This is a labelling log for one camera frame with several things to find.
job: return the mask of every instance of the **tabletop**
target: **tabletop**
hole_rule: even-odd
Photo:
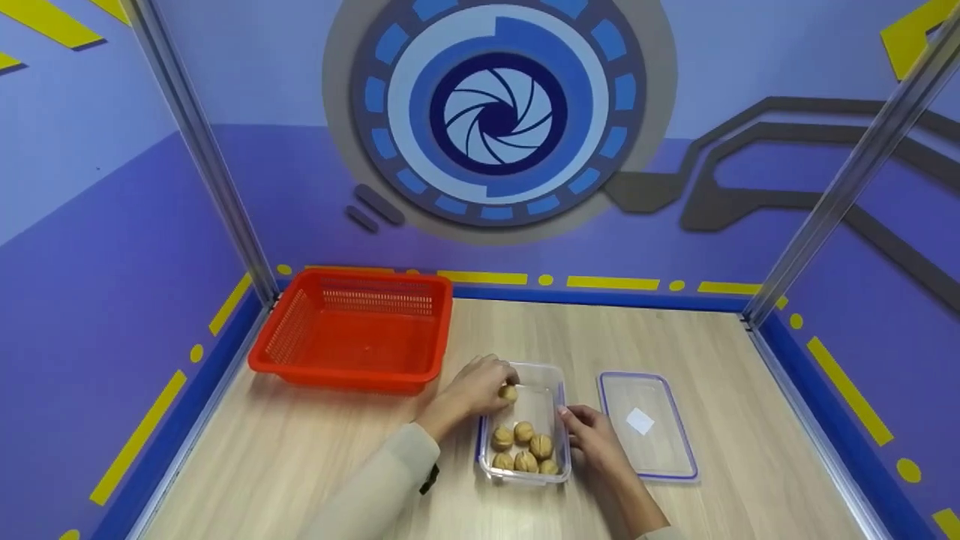
[[[441,376],[417,398],[294,387],[241,367],[145,537],[295,538],[432,392],[485,353],[560,367],[567,401],[594,407],[603,371],[666,378],[700,476],[648,485],[691,540],[863,538],[735,315],[462,299]],[[385,538],[626,538],[587,470],[560,487],[493,485],[475,465],[475,436],[468,422],[443,441],[436,484]]]

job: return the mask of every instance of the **container lid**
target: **container lid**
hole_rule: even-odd
[[[693,481],[697,462],[684,423],[659,375],[606,371],[597,378],[600,404],[639,477]]]

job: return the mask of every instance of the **red plastic basket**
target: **red plastic basket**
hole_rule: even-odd
[[[419,394],[440,374],[452,297],[439,276],[307,269],[283,292],[248,363],[294,384]]]

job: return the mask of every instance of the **walnut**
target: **walnut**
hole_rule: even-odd
[[[500,391],[497,392],[497,395],[507,400],[508,402],[515,404],[516,398],[517,398],[516,386],[513,386],[512,384],[500,386]]]
[[[514,426],[514,438],[517,444],[527,444],[534,438],[534,425],[529,422],[519,422]]]
[[[545,459],[543,463],[540,464],[540,473],[542,475],[558,475],[560,473],[560,467],[557,466],[557,462],[553,459]]]
[[[514,458],[514,470],[521,473],[536,473],[537,459],[529,452],[521,452]]]
[[[553,456],[553,441],[543,434],[534,435],[534,438],[530,439],[530,453],[540,461],[549,459]]]
[[[514,446],[514,433],[503,426],[498,426],[493,430],[490,446],[498,452],[510,450]]]
[[[493,468],[503,469],[504,471],[514,470],[514,459],[509,454],[498,452],[493,455]]]

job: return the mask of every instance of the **black wristband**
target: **black wristband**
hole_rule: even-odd
[[[430,491],[430,488],[433,487],[434,482],[437,481],[437,476],[440,475],[440,467],[436,463],[433,464],[433,469],[430,470],[430,478],[423,483],[420,487],[420,494],[426,495],[427,491]]]

